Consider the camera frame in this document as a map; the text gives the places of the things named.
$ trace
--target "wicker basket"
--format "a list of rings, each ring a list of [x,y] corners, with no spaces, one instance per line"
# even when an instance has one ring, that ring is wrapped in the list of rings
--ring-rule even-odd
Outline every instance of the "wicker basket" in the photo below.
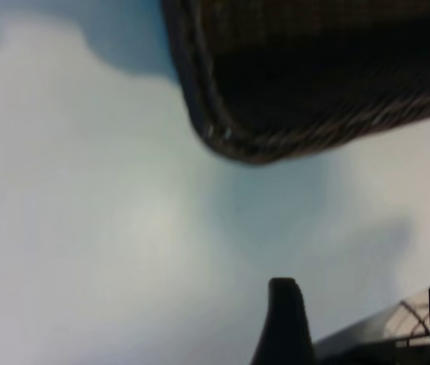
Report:
[[[163,0],[191,120],[268,163],[430,116],[430,0]]]

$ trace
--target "white table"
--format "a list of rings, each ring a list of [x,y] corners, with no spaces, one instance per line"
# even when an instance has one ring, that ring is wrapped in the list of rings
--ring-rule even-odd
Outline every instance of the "white table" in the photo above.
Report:
[[[270,167],[199,140],[154,0],[0,0],[0,363],[249,363],[430,285],[430,121]]]

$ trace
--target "black plastic piece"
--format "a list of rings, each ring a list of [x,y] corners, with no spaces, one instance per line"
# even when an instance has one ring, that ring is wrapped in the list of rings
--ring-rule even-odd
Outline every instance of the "black plastic piece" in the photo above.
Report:
[[[269,282],[269,310],[252,365],[315,365],[305,304],[293,279]]]

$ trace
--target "black object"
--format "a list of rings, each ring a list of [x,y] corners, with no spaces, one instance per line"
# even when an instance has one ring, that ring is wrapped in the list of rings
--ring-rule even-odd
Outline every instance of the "black object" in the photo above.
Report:
[[[269,310],[252,365],[315,365],[301,291],[293,279],[272,279]]]
[[[269,163],[430,117],[430,0],[163,0],[191,121]]]

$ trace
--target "dark brown wicker basket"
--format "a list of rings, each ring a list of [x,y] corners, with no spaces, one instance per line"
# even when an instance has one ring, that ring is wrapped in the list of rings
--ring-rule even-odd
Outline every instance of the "dark brown wicker basket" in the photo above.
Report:
[[[430,0],[163,0],[191,120],[267,163],[430,116]]]

